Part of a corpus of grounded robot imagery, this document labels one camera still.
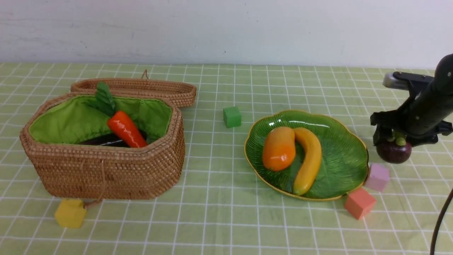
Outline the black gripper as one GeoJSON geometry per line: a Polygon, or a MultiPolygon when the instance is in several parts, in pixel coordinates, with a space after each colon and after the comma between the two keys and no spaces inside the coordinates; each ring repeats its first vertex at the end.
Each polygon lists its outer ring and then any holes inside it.
{"type": "Polygon", "coordinates": [[[370,117],[376,126],[373,144],[392,140],[392,132],[406,135],[412,147],[436,144],[438,134],[452,133],[452,123],[445,121],[452,114],[453,55],[444,56],[435,68],[434,80],[418,94],[409,97],[395,110],[375,112],[370,117]]]}

